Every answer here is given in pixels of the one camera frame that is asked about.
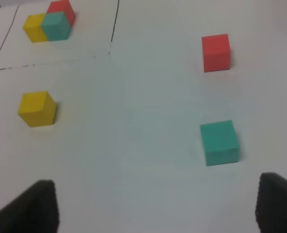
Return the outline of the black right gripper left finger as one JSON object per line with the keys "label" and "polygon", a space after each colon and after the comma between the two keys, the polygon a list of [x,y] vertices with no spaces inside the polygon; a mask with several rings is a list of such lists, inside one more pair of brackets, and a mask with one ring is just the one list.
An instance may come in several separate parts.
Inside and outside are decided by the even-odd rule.
{"label": "black right gripper left finger", "polygon": [[59,224],[52,180],[37,181],[0,210],[0,233],[56,233]]}

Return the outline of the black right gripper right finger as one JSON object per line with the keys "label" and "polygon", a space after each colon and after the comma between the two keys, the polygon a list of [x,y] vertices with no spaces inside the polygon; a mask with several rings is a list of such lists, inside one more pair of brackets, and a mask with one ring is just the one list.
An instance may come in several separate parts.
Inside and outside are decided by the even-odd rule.
{"label": "black right gripper right finger", "polygon": [[287,233],[287,179],[274,172],[260,175],[255,218],[261,233]]}

